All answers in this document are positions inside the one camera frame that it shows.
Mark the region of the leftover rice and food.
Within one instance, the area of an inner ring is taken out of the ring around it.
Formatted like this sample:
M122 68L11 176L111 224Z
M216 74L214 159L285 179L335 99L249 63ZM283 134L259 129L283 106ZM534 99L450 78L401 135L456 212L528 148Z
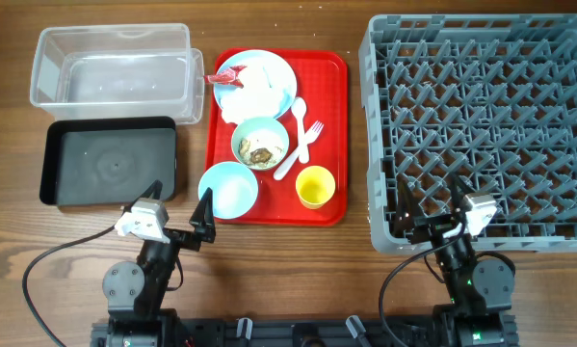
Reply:
M266 170L280 162L285 145L275 132L261 129L250 132L240 141L238 153L246 166Z

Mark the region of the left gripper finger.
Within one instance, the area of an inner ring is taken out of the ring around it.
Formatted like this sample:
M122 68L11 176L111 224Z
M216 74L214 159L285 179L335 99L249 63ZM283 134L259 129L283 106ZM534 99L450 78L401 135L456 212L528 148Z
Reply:
M134 202L135 207L157 207L163 203L160 200L163 183L155 180Z
M213 190L210 187L204 191L189 223L194 228L194 235L202 242L215 242L216 227L213 213Z

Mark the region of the white napkin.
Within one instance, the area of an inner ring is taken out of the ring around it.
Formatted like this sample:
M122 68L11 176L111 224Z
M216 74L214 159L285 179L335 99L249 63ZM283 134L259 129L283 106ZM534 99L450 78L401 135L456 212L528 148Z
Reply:
M236 89L220 99L226 123L240 124L252 118L274 118L280 110L284 92L272 87L260 65L239 65L228 70Z

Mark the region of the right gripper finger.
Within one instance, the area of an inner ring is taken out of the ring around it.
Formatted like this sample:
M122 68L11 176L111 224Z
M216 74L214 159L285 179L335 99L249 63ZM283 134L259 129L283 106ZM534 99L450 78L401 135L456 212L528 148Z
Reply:
M394 219L394 236L398 237L408 231L414 231L422 225L423 210L415 199L407 183L397 182L397 204Z
M466 194L471 193L471 187L468 186L462 178L457 176L455 173L450 173L450 193L451 193L451 203L453 210L455 212L460 212L462 210L463 198Z

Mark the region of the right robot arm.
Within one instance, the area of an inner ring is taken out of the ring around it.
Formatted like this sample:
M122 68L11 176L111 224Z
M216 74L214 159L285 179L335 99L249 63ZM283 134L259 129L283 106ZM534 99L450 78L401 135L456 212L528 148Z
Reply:
M511 308L515 266L503 254L477 254L472 238L488 226L497 212L494 197L477 192L456 175L451 176L451 212L428 217L409 190L397 184L393 230L409 231L413 245L432 248L412 260L433 254L451 303L433 308L430 317L400 318L389 325L397 345L405 346L512 346L518 342Z

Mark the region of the yellow plastic cup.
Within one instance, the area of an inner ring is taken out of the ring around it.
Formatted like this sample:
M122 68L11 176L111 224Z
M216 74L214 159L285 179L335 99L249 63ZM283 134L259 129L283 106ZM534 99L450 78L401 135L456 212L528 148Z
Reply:
M322 166L303 169L296 179L296 191L302 205L308 209L318 209L333 197L336 182L333 174Z

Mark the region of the green bowl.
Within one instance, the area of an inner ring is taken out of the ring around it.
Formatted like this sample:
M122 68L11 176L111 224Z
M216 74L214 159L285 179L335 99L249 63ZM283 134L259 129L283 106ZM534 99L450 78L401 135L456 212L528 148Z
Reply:
M285 129L285 127L279 121L272 119L272 118L254 118L254 119L250 119L250 120L245 120L244 122L239 124L236 127L236 129L234 130L232 137L231 137L231 149L232 149L233 155L240 163L244 164L241 161L241 158L240 158L239 153L238 153L240 141L245 136L247 136L250 132L253 132L256 130L261 130L261 129L271 130L271 131L275 132L282 139L282 142L285 145L285 154L283 155L283 158L280 160L280 162L286 156L287 150L289 149L290 140L289 140L288 132ZM257 170L257 169L252 169L252 170L267 171L267 170L270 170L270 169L276 167L279 163L277 163L273 167L270 167L269 169L266 169L266 170Z

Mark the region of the red snack wrapper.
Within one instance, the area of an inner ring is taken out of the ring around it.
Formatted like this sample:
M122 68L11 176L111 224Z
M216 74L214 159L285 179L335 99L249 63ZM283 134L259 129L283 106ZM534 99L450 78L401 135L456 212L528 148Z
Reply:
M245 68L246 66L244 65L228 67L222 72L218 72L213 75L205 75L204 80L208 84L227 85L243 88L244 85L239 79L239 74Z

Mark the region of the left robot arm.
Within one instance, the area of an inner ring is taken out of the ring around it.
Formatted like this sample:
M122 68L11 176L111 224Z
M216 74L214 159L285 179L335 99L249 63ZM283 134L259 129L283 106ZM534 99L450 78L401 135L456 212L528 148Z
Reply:
M174 270L182 269L179 252L197 252L215 241L213 191L204 191L190 218L192 231L166 226L169 215L160 200L162 183L154 181L124 207L115 224L120 236L133 234L143 246L135 261L123 261L106 273L102 290L108 301L106 327L92 329L92 346L193 346L194 338L176 311L162 309Z

